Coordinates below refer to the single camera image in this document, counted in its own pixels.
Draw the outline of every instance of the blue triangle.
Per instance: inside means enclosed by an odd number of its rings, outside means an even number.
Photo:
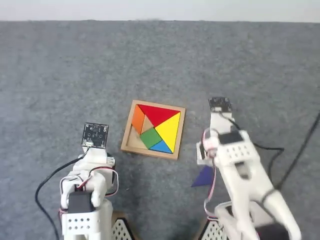
[[[214,170],[210,166],[205,166],[199,175],[196,177],[191,187],[199,187],[204,185],[211,185],[214,180]]]
[[[156,145],[153,145],[152,147],[150,147],[149,150],[172,154],[172,151],[169,149],[169,147],[163,140],[161,142],[158,142]]]

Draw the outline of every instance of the tangram puzzle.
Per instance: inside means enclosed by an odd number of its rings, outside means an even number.
[[[186,109],[133,100],[121,150],[178,159]]]

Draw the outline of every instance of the black cable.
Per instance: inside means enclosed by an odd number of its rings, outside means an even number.
[[[233,121],[232,119],[224,116],[222,114],[222,112],[219,112],[220,116],[223,117],[224,119],[227,119],[230,123],[232,123],[238,130],[241,130],[241,127],[235,122]],[[267,168],[267,175],[271,181],[272,184],[273,181],[272,181],[272,175],[271,175],[271,172],[272,172],[272,167],[276,161],[276,159],[285,151],[285,148],[284,147],[269,147],[269,146],[263,146],[263,145],[260,145],[256,142],[253,142],[253,145],[256,146],[257,148],[259,149],[264,149],[264,150],[275,150],[277,151],[271,158],[269,164],[268,164],[268,168]]]
[[[301,155],[304,153],[312,135],[314,134],[315,130],[318,127],[320,121],[320,111],[318,112],[317,117],[315,118],[315,121],[313,122],[311,128],[309,129],[309,131],[307,132],[304,141],[297,153],[297,155],[295,156],[295,158],[293,159],[291,165],[289,166],[288,170],[286,171],[286,173],[283,175],[282,179],[279,181],[279,183],[276,185],[276,189],[277,190],[281,190],[282,186],[284,185],[285,181],[287,180],[287,178],[289,177],[290,173],[292,172],[292,170],[295,168],[295,166],[297,165],[297,162],[299,160],[299,158],[301,157]]]
[[[74,159],[64,165],[62,165],[61,167],[57,168],[56,170],[54,170],[49,176],[46,177],[45,180],[43,180],[43,182],[41,182],[39,184],[39,186],[37,187],[36,191],[35,191],[35,195],[34,195],[34,200],[35,200],[35,203],[38,205],[38,207],[40,208],[40,210],[44,213],[44,215],[46,216],[46,218],[49,220],[49,222],[51,223],[52,227],[53,227],[53,230],[54,230],[54,234],[55,234],[55,238],[56,240],[59,240],[59,233],[58,233],[58,229],[55,225],[55,222],[53,221],[53,219],[51,218],[51,216],[49,215],[49,213],[45,210],[45,208],[41,205],[41,203],[39,202],[39,191],[40,189],[56,174],[58,173],[59,171],[61,171],[62,169],[65,169],[66,167],[70,166],[71,164],[75,164],[76,162],[78,162],[79,160],[83,159],[87,152],[89,151],[90,147],[88,147],[88,149],[85,151],[85,153],[77,158],[77,159]]]

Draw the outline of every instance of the beige triangle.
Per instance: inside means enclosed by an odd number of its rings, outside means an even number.
[[[144,115],[144,121],[143,121],[143,125],[142,125],[142,131],[141,133],[143,134],[145,131],[153,128],[154,126],[152,125],[151,121],[149,120],[149,118]]]
[[[146,145],[141,141],[139,134],[134,127],[131,126],[128,141],[126,143],[128,147],[137,149],[147,149]]]

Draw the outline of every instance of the purple triangle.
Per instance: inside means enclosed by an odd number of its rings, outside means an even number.
[[[214,170],[210,166],[204,166],[191,187],[211,185],[214,180]]]

